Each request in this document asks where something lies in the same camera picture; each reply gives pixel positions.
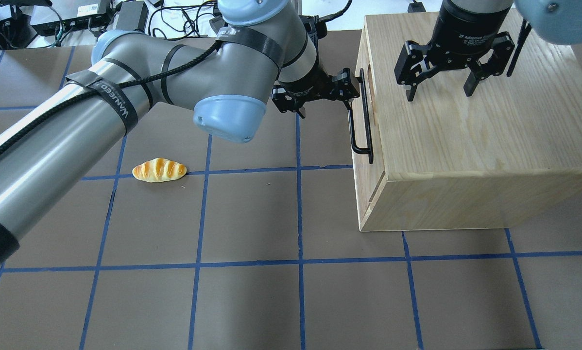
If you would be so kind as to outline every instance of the sticker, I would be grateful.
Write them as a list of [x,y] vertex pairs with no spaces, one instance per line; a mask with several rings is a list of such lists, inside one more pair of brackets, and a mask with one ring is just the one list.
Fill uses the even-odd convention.
[[91,14],[99,13],[99,5],[84,5],[77,8],[77,17],[90,16]]

